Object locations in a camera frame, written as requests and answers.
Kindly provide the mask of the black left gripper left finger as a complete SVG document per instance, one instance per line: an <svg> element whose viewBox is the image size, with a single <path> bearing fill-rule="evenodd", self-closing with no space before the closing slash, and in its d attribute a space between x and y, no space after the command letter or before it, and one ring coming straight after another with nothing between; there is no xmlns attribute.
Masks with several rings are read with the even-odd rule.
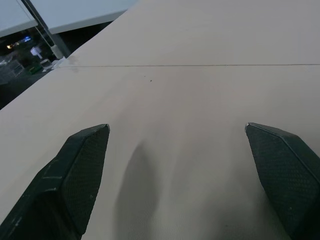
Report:
<svg viewBox="0 0 320 240"><path fill-rule="evenodd" d="M2 240L80 240L101 185L110 127L71 135L0 225Z"/></svg>

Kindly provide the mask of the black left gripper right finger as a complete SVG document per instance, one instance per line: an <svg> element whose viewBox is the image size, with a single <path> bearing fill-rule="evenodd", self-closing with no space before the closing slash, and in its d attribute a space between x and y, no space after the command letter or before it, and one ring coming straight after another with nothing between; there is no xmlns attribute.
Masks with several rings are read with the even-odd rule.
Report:
<svg viewBox="0 0 320 240"><path fill-rule="evenodd" d="M260 183L293 240L320 238L320 158L297 135L249 122L245 127Z"/></svg>

